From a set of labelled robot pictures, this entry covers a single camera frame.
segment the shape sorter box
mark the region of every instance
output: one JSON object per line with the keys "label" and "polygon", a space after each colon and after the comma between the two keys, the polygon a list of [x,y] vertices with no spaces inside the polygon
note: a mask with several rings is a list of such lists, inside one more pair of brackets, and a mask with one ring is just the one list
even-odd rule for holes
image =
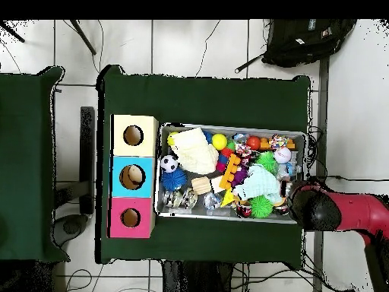
{"label": "shape sorter box", "polygon": [[[138,213],[138,222],[134,227],[123,224],[123,214],[128,209]],[[147,239],[150,238],[154,222],[152,198],[112,198],[109,237]]]}
{"label": "shape sorter box", "polygon": [[[113,155],[155,157],[157,130],[158,121],[152,116],[113,115]],[[127,131],[132,132],[133,142],[126,141]]]}
{"label": "shape sorter box", "polygon": [[108,237],[149,238],[151,235],[155,222],[157,130],[158,121],[152,116],[111,116]]}

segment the yellow ball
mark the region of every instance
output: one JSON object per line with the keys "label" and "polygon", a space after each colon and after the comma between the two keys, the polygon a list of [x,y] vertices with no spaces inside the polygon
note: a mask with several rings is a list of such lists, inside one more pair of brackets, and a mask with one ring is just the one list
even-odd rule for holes
{"label": "yellow ball", "polygon": [[172,135],[176,135],[178,132],[171,132],[167,137],[167,144],[168,145],[174,145],[174,139],[172,138]]}
{"label": "yellow ball", "polygon": [[216,150],[220,151],[227,146],[227,138],[225,135],[218,133],[217,135],[213,135],[212,144]]}

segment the yellow cube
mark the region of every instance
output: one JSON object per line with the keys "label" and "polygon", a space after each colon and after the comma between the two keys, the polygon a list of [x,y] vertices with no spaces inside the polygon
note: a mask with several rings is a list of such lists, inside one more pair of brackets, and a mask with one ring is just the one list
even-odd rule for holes
{"label": "yellow cube", "polygon": [[152,116],[114,115],[113,154],[122,157],[155,157],[158,121]]}

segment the red toy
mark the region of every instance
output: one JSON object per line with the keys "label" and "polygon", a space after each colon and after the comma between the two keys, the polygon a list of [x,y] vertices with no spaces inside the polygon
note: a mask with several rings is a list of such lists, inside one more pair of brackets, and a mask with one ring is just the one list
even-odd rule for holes
{"label": "red toy", "polygon": [[259,137],[255,137],[252,135],[251,137],[248,137],[246,145],[248,145],[252,150],[259,150],[261,146],[261,140],[259,139]]}

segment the green spiky ball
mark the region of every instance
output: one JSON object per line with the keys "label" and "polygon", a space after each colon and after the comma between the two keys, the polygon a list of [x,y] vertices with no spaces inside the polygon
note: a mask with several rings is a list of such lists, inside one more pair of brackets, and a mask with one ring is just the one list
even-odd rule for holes
{"label": "green spiky ball", "polygon": [[273,152],[266,151],[262,152],[259,157],[255,160],[255,163],[259,163],[272,174],[277,172],[277,162],[274,159]]}
{"label": "green spiky ball", "polygon": [[250,199],[251,214],[255,218],[265,218],[273,211],[273,204],[264,196]]}
{"label": "green spiky ball", "polygon": [[235,142],[233,140],[228,140],[227,147],[228,147],[228,149],[235,151]]}

